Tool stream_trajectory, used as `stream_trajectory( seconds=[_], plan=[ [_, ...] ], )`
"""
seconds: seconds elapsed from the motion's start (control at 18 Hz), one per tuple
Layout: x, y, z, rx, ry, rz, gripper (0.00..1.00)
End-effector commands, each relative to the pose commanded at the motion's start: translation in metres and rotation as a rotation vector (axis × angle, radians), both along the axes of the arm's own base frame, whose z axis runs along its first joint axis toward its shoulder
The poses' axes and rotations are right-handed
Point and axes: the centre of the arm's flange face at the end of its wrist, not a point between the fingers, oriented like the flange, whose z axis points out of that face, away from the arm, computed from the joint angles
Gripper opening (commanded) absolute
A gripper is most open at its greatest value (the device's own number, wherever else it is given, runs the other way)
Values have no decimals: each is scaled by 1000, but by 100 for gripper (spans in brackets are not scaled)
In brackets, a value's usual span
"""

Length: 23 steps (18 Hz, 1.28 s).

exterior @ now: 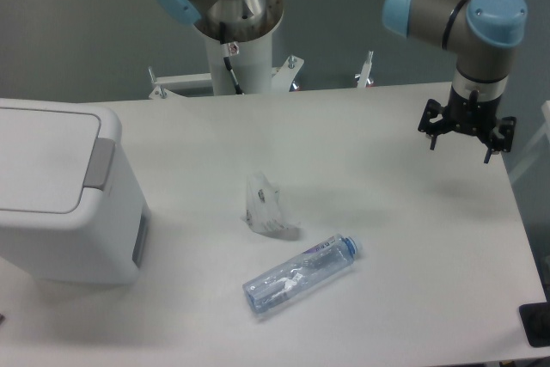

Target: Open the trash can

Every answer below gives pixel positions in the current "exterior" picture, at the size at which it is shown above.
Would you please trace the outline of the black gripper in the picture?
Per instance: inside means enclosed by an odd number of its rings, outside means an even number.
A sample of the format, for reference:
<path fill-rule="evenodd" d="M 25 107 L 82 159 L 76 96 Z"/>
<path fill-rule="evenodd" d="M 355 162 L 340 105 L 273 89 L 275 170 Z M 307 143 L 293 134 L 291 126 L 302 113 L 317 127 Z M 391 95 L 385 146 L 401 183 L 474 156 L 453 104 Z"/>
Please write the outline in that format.
<path fill-rule="evenodd" d="M 484 138 L 484 164 L 488 164 L 494 154 L 511 151 L 516 117 L 497 119 L 501 97 L 491 101 L 479 101 L 478 96 L 479 93 L 472 91 L 464 98 L 451 88 L 446 107 L 433 99 L 426 102 L 418 131 L 430 139 L 430 150 L 435 149 L 440 135 L 458 132 Z"/>

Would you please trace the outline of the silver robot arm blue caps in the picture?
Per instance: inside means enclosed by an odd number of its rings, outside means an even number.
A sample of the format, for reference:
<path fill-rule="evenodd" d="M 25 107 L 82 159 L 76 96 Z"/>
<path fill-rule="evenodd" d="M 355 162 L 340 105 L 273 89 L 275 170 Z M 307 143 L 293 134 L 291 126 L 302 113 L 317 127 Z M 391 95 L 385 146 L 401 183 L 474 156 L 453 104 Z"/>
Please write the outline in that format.
<path fill-rule="evenodd" d="M 435 145 L 449 132 L 478 138 L 485 159 L 512 148 L 516 117 L 499 118 L 528 18 L 525 0 L 385 0 L 382 24 L 456 55 L 446 104 L 430 99 L 418 129 Z"/>

